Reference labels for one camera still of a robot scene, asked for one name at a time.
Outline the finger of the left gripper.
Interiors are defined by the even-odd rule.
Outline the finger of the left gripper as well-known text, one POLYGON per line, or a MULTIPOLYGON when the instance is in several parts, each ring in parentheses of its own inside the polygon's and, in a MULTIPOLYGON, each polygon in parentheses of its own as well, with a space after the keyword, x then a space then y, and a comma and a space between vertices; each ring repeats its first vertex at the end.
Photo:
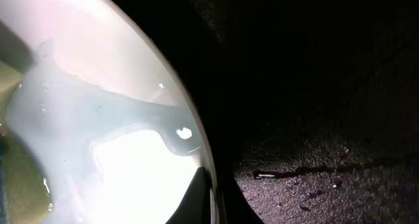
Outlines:
POLYGON ((26 72, 36 64, 36 56, 15 32, 1 22, 1 61, 19 72, 26 72))

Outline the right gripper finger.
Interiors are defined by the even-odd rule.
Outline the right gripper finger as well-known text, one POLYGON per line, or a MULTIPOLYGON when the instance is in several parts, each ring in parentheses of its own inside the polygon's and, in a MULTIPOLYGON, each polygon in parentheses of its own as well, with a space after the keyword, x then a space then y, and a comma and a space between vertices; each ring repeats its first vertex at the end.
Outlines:
POLYGON ((181 203, 166 224, 210 224, 210 189, 210 176, 204 167, 199 167, 181 203))

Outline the pale green plate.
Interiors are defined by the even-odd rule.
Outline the pale green plate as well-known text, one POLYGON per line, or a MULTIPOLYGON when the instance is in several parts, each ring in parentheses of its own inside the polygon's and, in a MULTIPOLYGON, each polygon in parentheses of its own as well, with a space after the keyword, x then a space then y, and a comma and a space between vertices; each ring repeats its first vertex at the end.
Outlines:
POLYGON ((199 167, 211 180, 210 223, 221 222, 198 113, 112 1, 1 0, 1 22, 36 56, 6 124, 45 178, 52 210, 38 223, 166 223, 199 167))

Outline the green yellow sponge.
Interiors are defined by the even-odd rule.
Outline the green yellow sponge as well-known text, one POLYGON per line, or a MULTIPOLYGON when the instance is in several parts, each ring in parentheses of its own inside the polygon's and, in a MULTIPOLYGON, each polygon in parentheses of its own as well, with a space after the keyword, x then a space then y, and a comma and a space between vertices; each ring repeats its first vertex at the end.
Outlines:
POLYGON ((7 104, 22 74, 1 62, 1 222, 38 223, 52 210, 45 178, 6 124, 7 104))

